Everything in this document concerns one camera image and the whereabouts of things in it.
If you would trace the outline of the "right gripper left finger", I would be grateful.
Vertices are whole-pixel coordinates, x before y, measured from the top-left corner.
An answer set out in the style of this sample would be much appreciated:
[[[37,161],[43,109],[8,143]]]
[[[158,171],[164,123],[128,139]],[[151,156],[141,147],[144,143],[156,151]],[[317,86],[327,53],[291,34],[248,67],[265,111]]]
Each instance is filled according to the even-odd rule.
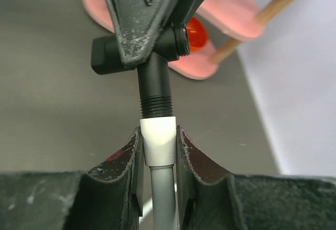
[[[87,172],[1,173],[1,229],[138,229],[142,215],[140,129]]]

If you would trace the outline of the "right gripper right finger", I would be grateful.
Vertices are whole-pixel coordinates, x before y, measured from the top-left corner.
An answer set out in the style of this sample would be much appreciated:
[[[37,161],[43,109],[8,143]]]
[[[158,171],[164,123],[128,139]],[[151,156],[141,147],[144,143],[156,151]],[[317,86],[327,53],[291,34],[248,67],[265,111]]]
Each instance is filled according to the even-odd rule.
[[[335,178],[234,174],[178,128],[181,229],[335,229]]]

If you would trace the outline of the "black elbow pipe fitting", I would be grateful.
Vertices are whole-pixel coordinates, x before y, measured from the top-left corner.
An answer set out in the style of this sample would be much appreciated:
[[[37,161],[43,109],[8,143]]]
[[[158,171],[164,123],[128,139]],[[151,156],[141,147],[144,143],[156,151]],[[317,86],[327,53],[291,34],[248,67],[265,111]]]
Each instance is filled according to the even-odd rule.
[[[137,70],[142,118],[173,116],[168,63],[190,54],[186,26],[166,28],[148,59],[126,68],[121,62],[114,34],[96,38],[91,46],[91,68],[99,75]]]

